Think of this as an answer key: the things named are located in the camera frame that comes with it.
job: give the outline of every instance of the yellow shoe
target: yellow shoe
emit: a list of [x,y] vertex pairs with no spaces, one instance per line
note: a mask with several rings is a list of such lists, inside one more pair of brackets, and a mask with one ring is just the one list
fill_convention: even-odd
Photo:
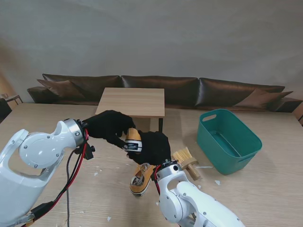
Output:
[[134,177],[131,180],[129,188],[133,195],[142,196],[151,181],[151,175],[155,166],[148,163],[138,165]]

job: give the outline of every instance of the leather sofa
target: leather sofa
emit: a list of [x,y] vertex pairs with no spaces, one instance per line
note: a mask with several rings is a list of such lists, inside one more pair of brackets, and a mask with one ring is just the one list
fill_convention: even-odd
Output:
[[248,97],[256,88],[269,93],[278,93],[284,86],[247,84],[240,82],[165,76],[100,76],[77,77],[43,74],[48,81],[60,82],[69,80],[84,95],[82,100],[65,100],[58,98],[46,87],[28,89],[35,103],[98,105],[106,87],[143,87],[164,88],[165,106],[167,108],[218,109],[225,108],[239,111],[273,111],[292,112],[302,100],[282,98],[270,103],[266,108],[234,106]]

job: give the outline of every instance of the green plastic basket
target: green plastic basket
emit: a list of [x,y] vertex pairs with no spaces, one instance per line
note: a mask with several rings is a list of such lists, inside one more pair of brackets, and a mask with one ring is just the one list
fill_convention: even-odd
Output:
[[259,137],[236,115],[224,109],[200,116],[197,142],[223,175],[244,168],[262,148]]

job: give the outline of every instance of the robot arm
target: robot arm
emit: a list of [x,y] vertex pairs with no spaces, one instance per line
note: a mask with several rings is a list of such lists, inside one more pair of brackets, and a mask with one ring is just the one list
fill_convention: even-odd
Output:
[[[162,164],[156,178],[160,209],[169,222],[181,227],[245,227],[232,211],[189,182],[176,161]],[[174,180],[179,183],[168,190],[168,184]]]
[[[29,134],[20,130],[13,135],[0,153],[0,227],[15,226],[34,218],[26,214],[61,163],[64,149],[75,149],[83,142],[83,129],[73,119],[58,122],[51,134]],[[16,149],[26,164],[43,169],[40,175],[15,173],[9,168],[9,159]]]

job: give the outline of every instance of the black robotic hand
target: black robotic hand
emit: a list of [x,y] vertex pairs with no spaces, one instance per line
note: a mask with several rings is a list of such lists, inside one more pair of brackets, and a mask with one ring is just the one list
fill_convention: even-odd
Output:
[[170,161],[169,139],[162,132],[141,132],[138,131],[142,141],[142,151],[140,154],[130,152],[127,156],[138,164],[149,163],[150,165],[160,165]]
[[107,142],[120,148],[124,148],[125,142],[119,137],[128,129],[135,128],[133,119],[130,116],[114,110],[106,110],[98,115],[92,116],[82,122],[89,135],[94,138],[102,138]]

